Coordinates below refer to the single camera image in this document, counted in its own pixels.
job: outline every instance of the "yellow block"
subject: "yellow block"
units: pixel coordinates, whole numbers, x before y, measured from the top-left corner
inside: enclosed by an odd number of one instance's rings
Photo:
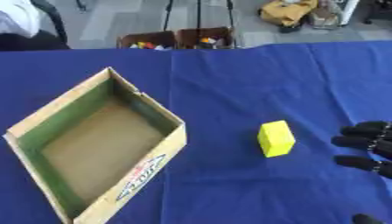
[[[296,142],[286,121],[262,124],[257,138],[266,158],[288,154]]]

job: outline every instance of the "blue tablecloth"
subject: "blue tablecloth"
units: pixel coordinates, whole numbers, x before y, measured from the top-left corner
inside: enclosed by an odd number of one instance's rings
[[[111,66],[181,116],[189,144],[110,223],[392,222],[392,180],[337,166],[371,155],[330,144],[340,126],[392,120],[391,59],[392,42],[0,53],[0,130]],[[297,143],[265,158],[257,131],[276,120]],[[4,140],[0,178],[1,223],[59,222]]]

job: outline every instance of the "white object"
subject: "white object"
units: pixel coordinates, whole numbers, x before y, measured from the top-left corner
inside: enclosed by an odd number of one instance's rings
[[[155,47],[155,50],[157,51],[163,51],[165,48],[162,45],[157,45],[157,47]]]
[[[360,0],[347,0],[346,7],[342,9],[343,13],[342,13],[340,25],[348,24],[348,21],[350,21],[350,18],[353,15],[355,8],[357,8],[359,2]]]
[[[0,33],[31,38],[39,32],[40,16],[30,0],[0,0]]]
[[[297,4],[301,2],[301,0],[283,0],[286,4]]]

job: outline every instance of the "wooden crate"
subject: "wooden crate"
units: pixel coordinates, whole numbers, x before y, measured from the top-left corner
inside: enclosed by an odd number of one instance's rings
[[[199,30],[199,33],[202,38],[224,39],[224,48],[232,48],[232,30],[226,26],[216,28],[202,28]],[[178,48],[193,49],[199,43],[198,38],[197,29],[179,30],[177,34]]]
[[[117,48],[129,48],[137,42],[151,42],[155,46],[172,47],[177,46],[177,41],[172,31],[159,31],[151,33],[130,34],[117,39]]]
[[[113,69],[3,136],[64,223],[104,223],[186,144],[184,122]]]

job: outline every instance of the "printed label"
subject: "printed label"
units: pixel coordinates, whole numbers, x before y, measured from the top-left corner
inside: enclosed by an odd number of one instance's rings
[[[161,161],[165,158],[165,154],[159,157],[154,157],[147,162],[138,164],[130,174],[130,180],[117,196],[117,201],[137,190],[145,182],[147,182],[152,174],[157,170]]]

